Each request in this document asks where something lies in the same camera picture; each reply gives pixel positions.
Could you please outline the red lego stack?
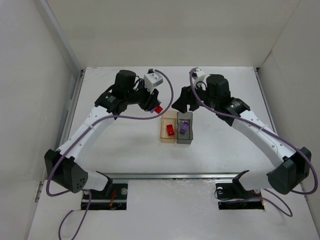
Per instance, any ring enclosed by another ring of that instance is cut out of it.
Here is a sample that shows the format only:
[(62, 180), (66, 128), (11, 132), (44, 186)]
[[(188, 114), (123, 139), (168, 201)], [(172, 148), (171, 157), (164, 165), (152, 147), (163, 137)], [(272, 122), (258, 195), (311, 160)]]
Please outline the red lego stack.
[(167, 131), (167, 135), (169, 137), (174, 136), (175, 135), (175, 128), (172, 124), (168, 124), (166, 125), (166, 131)]
[(154, 111), (157, 113), (157, 114), (160, 114), (162, 111), (163, 111), (163, 108), (159, 105), (157, 106)]

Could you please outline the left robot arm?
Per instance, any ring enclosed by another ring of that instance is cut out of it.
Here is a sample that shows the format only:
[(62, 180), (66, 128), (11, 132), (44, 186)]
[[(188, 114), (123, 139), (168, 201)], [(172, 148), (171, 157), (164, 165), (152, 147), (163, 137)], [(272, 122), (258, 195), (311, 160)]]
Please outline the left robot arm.
[(105, 90), (83, 124), (57, 150), (44, 155), (48, 179), (72, 193), (95, 190), (107, 194), (112, 179), (102, 173), (84, 170), (82, 165), (89, 149), (101, 133), (112, 124), (129, 105), (138, 105), (146, 112), (160, 107), (157, 86), (163, 83), (159, 72), (150, 69), (143, 78), (131, 70), (120, 70), (114, 84)]

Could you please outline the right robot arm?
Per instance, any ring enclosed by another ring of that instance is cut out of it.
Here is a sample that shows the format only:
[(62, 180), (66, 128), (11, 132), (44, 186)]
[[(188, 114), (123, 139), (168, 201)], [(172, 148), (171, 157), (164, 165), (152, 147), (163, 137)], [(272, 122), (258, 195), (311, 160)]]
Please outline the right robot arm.
[(271, 162), (269, 172), (251, 172), (246, 169), (232, 179), (238, 193), (256, 189), (273, 189), (287, 195), (305, 180), (310, 173), (314, 187), (318, 188), (318, 177), (311, 164), (311, 152), (303, 147), (298, 149), (292, 143), (273, 132), (264, 124), (240, 98), (231, 95), (228, 80), (221, 74), (206, 75), (199, 68), (189, 72), (189, 86), (181, 89), (179, 98), (172, 108), (186, 113), (204, 107), (215, 113), (219, 119), (248, 138)]

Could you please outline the grey transparent container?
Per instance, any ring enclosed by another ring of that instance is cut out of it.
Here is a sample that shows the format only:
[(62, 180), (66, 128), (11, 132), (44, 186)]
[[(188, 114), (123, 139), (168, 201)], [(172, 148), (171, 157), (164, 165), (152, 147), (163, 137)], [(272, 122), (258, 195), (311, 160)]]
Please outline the grey transparent container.
[(193, 141), (193, 113), (177, 113), (177, 144), (190, 145)]

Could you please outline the amber transparent container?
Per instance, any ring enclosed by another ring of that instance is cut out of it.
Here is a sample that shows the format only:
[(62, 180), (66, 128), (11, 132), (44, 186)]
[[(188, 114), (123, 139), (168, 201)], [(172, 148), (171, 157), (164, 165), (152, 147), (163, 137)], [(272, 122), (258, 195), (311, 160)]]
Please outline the amber transparent container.
[(178, 112), (169, 110), (161, 116), (160, 141), (174, 144), (177, 140)]

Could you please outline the aluminium front rail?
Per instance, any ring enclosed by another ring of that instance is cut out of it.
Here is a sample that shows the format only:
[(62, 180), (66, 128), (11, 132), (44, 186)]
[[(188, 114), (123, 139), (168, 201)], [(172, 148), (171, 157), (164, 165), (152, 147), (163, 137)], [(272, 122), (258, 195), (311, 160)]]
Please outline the aluminium front rail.
[(189, 179), (233, 179), (239, 173), (107, 173), (114, 179), (128, 180), (189, 180)]

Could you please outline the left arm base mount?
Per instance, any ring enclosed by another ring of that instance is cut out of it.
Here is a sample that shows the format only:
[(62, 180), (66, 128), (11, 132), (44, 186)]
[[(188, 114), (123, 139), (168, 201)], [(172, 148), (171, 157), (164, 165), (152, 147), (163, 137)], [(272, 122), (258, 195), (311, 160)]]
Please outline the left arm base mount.
[(128, 181), (115, 179), (111, 190), (107, 195), (100, 191), (91, 190), (91, 201), (89, 195), (83, 193), (81, 199), (81, 210), (86, 210), (87, 206), (92, 211), (125, 211), (127, 209)]

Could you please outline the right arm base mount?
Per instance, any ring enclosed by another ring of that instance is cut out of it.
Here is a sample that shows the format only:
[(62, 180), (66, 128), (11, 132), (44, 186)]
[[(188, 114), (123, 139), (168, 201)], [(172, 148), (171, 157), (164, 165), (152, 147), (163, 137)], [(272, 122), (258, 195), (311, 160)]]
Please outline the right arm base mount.
[(218, 200), (219, 210), (264, 210), (265, 206), (261, 194), (252, 190), (245, 190), (239, 179), (247, 173), (245, 170), (233, 179), (218, 180), (215, 183), (214, 197)]

